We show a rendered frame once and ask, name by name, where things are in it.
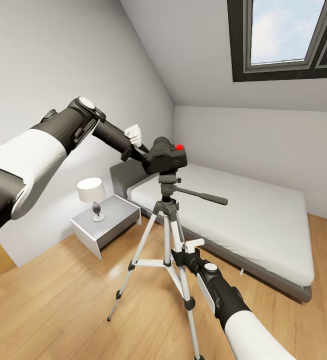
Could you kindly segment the digital camera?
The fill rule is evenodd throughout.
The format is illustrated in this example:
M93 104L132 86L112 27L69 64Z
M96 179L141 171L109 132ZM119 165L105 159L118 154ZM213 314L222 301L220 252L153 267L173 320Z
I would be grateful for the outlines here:
M185 147L179 144L171 148L169 139L164 136L156 138L150 152L143 156L149 161L141 163L147 175L180 169L188 164Z

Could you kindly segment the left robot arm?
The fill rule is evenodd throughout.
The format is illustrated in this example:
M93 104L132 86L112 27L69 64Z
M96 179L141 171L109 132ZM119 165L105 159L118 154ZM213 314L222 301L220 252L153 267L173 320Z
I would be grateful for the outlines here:
M142 144L137 124L125 131L105 120L88 99L78 96L60 113L47 111L39 124L0 146L0 228L27 214L71 151L95 128L92 136L129 158L149 164L135 148Z

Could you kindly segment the camera tripod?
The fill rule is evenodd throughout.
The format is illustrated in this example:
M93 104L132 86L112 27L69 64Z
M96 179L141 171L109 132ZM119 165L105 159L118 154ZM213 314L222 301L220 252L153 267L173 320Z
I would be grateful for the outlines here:
M107 321L109 322L111 320L111 317L118 304L118 301L122 297L127 281L132 271L136 268L136 266L165 268L167 269L169 275L171 276L179 293L183 297L184 307L187 309L188 320L189 320L194 353L195 353L194 360L205 360L205 358L201 356L199 353L196 329L195 329L193 312L192 312L192 309L195 308L196 301L194 297L190 296L185 266L178 267L180 276L178 275L177 271L173 266L173 262L175 259L171 253L171 230L172 230L173 241L175 246L173 250L175 252L182 252L183 250L187 249L187 247L185 246L185 243L187 242L187 238L185 238L183 234L180 218L178 215L179 203L177 203L177 200L171 198L171 195L173 195L174 192L179 191L189 195L198 196L204 200L221 204L224 206L228 205L229 200L223 197L214 196L206 193L198 193L177 187L174 184L181 183L182 178L176 177L176 172L178 172L177 168L159 172L158 182L159 184L161 184L160 187L161 187L162 199L160 201L157 201L154 206L152 215L144 231L144 234L136 250L136 253L133 259L129 263L128 273L124 280L124 283L121 289L118 290L116 293L116 302L114 304L110 316L107 318ZM163 224L164 225L164 260L138 259L143 249L143 246L146 242L146 239L151 231L151 228L156 220L156 217L159 214L159 211L163 212L164 215L164 224Z

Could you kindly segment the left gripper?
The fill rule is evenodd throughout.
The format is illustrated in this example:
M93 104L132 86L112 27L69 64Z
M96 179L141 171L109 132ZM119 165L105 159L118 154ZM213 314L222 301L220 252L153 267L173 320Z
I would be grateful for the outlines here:
M108 138L104 141L109 147L121 153L121 160L126 162L129 158L139 161L141 163L149 164L150 161L138 152L130 139L125 135L124 131L119 129L116 125L112 129ZM150 151L143 145L138 148L146 154Z

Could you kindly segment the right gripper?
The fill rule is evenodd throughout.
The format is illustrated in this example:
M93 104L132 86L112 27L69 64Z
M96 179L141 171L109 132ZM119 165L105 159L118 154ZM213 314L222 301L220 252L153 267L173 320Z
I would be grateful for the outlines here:
M191 262L195 259L195 258L200 258L200 250L198 248L194 249L195 252L194 253L188 253L185 252L184 250L182 252L175 252L173 249L171 249L171 254L174 258L175 264L177 267L180 266L185 266L191 270L190 266L191 266Z

